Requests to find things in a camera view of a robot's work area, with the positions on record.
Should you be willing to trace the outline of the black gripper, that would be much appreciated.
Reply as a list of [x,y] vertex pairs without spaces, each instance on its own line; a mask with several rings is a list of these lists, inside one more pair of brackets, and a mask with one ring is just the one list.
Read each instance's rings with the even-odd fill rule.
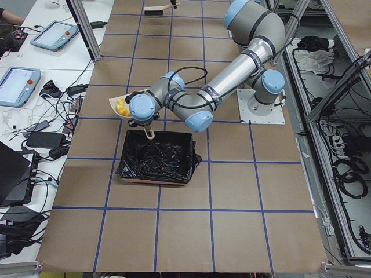
[[147,127],[149,126],[153,121],[157,120],[159,118],[159,114],[154,114],[152,117],[150,117],[149,119],[130,119],[128,120],[128,125],[130,127],[137,127],[137,126],[141,126],[141,127]]

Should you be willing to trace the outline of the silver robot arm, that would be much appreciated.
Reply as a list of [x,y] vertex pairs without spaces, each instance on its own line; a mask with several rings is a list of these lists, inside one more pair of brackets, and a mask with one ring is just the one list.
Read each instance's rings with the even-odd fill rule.
[[195,95],[186,92],[182,77],[170,71],[143,92],[126,98],[131,119],[129,126],[145,128],[154,138],[150,125],[163,107],[171,110],[193,132],[203,132],[213,121],[213,111],[245,82],[257,85],[267,104],[279,94],[285,80],[280,72],[264,70],[263,64],[283,50],[285,27],[281,18],[255,1],[234,1],[226,11],[223,25],[244,50]]

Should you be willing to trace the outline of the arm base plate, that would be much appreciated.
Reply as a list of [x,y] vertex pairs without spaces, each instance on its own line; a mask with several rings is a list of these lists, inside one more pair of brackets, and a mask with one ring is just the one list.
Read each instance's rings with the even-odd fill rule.
[[284,125],[282,106],[277,97],[273,104],[261,104],[253,89],[237,89],[240,122],[253,125]]

